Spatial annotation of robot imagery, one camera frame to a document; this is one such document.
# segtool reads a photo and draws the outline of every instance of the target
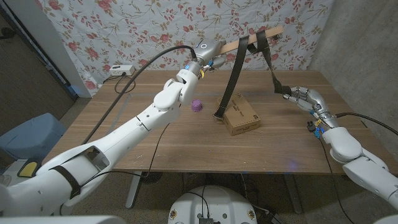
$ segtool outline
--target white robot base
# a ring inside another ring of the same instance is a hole
[[[252,205],[242,195],[217,185],[207,185],[205,191],[203,188],[204,186],[190,190],[174,202],[168,224],[257,223]],[[202,193],[207,206],[201,198]]]

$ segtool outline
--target wooden table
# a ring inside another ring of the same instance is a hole
[[[177,71],[143,72],[136,80],[135,89],[125,94],[91,140],[98,139],[147,108],[155,95],[163,89]],[[329,174],[329,167],[321,144],[307,130],[307,121],[314,120],[307,112],[274,94],[271,73],[243,71],[235,92],[247,99],[261,118],[260,128],[230,136],[225,125],[213,118],[216,97],[225,91],[231,71],[207,73],[199,81],[195,98],[202,101],[203,110],[191,111],[181,107],[181,117],[170,124],[160,141],[152,165],[162,172],[247,172],[266,174]],[[353,112],[341,96],[319,72],[275,72],[283,85],[304,86],[318,91],[327,102],[331,113]],[[63,151],[81,144],[97,121],[113,102],[116,82],[107,82],[48,154],[46,161]],[[345,116],[341,126],[380,157],[393,174],[398,174],[398,163],[384,149],[370,130],[357,117]],[[148,170],[156,143],[163,128],[159,128],[129,152],[116,169]],[[328,154],[333,172],[343,174],[341,164]]]

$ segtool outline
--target white wall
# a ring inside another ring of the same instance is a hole
[[[336,1],[310,70],[321,71],[357,113],[398,129],[398,1]],[[398,161],[398,138],[363,120]]]
[[[76,67],[65,50],[58,32],[35,1],[6,0],[18,19],[25,25],[45,53],[70,82],[80,97],[91,98]]]

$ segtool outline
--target blue bin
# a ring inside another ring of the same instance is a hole
[[[43,160],[66,128],[50,113],[32,118],[0,137],[0,148],[15,159]]]

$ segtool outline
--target wooden stick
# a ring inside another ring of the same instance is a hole
[[[274,27],[272,29],[266,30],[266,37],[270,38],[275,35],[281,34],[284,32],[284,28],[279,26],[279,27]],[[249,36],[249,42],[248,44],[252,44],[254,42],[257,42],[257,37],[255,34]],[[239,41],[235,40],[234,42],[228,43],[224,46],[221,47],[220,54],[230,52],[232,50],[238,49]]]

